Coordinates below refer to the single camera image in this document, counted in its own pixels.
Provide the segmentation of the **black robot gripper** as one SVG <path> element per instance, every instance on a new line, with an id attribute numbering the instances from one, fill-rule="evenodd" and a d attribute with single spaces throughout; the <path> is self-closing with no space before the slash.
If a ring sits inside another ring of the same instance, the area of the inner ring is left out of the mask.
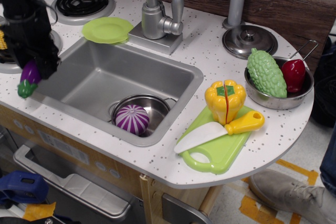
<path id="1" fill-rule="evenodd" d="M 34 59 L 42 79 L 53 75 L 61 62 L 50 38 L 47 5 L 41 0 L 1 0 L 7 25 L 3 27 L 9 54 L 23 68 Z"/>

